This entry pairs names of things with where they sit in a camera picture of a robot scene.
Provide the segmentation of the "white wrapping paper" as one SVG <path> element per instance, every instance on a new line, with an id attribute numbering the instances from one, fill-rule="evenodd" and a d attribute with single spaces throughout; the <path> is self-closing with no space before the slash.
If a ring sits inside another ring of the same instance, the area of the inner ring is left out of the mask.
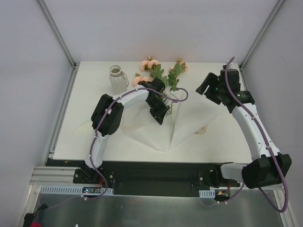
<path id="1" fill-rule="evenodd" d="M 223 112 L 218 105 L 204 100 L 194 90 L 188 93 L 184 102 L 167 101 L 172 110 L 168 110 L 161 125 L 150 114 L 147 103 L 141 102 L 124 111 L 120 129 L 127 137 L 154 150 L 173 150 Z"/>

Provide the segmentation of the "pink rose stem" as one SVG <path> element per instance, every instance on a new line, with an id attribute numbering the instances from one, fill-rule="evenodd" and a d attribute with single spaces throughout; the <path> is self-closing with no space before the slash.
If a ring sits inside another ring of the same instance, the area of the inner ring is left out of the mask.
<path id="1" fill-rule="evenodd" d="M 165 70 L 158 60 L 153 59 L 149 56 L 146 60 L 143 60 L 140 65 L 141 71 L 147 71 L 151 78 L 159 78 L 163 82 L 167 82 L 167 75 L 165 75 Z"/>
<path id="2" fill-rule="evenodd" d="M 149 76 L 142 77 L 139 73 L 136 73 L 135 78 L 133 79 L 133 82 L 132 82 L 133 87 L 137 86 L 139 84 L 139 82 L 142 82 L 142 81 L 151 82 L 152 78 Z"/>
<path id="3" fill-rule="evenodd" d="M 188 71 L 188 64 L 182 58 L 177 59 L 177 62 L 170 68 L 168 73 L 168 85 L 170 91 L 175 91 L 179 83 L 178 76 Z"/>

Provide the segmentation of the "cream ribbon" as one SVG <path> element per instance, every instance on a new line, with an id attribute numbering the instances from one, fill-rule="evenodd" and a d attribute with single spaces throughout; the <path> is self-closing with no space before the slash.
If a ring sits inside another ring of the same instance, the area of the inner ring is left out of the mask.
<path id="1" fill-rule="evenodd" d="M 87 130 L 90 127 L 91 127 L 91 122 L 86 122 L 85 124 L 81 125 L 78 128 L 78 131 L 79 132 L 84 132 L 85 130 Z M 197 130 L 194 134 L 197 134 L 197 135 L 204 134 L 207 131 L 207 128 L 208 128 L 208 125 L 203 126 L 201 129 Z"/>

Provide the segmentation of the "pink rose stem top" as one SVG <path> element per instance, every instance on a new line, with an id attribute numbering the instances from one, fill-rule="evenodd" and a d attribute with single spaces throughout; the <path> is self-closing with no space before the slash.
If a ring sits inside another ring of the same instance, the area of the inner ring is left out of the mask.
<path id="1" fill-rule="evenodd" d="M 159 78 L 163 82 L 167 82 L 167 75 L 165 75 L 165 70 L 158 60 L 153 59 L 149 56 L 146 60 L 143 60 L 140 65 L 141 71 L 147 71 L 151 78 Z"/>

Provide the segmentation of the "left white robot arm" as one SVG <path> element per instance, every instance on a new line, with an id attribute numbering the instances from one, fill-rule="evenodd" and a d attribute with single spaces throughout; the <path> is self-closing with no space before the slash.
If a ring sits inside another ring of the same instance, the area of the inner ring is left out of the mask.
<path id="1" fill-rule="evenodd" d="M 162 92 L 165 85 L 159 78 L 151 82 L 141 81 L 133 90 L 123 92 L 117 96 L 104 94 L 101 96 L 91 116 L 94 130 L 89 154 L 81 164 L 84 179 L 95 184 L 100 179 L 100 172 L 96 170 L 102 165 L 103 154 L 109 136 L 114 134 L 121 123 L 123 111 L 139 102 L 146 102 L 150 107 L 150 114 L 158 124 L 163 124 L 164 116 L 169 106 L 163 101 Z"/>

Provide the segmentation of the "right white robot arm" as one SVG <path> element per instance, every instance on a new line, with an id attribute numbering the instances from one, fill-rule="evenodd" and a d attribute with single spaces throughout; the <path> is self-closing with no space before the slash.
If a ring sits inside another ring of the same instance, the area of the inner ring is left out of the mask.
<path id="1" fill-rule="evenodd" d="M 236 69 L 221 70 L 219 76 L 210 72 L 196 92 L 227 107 L 244 134 L 252 159 L 247 165 L 224 163 L 217 166 L 214 183 L 222 187 L 233 179 L 244 182 L 250 189 L 281 184 L 292 160 L 270 139 L 251 93 L 241 90 L 239 72 Z"/>

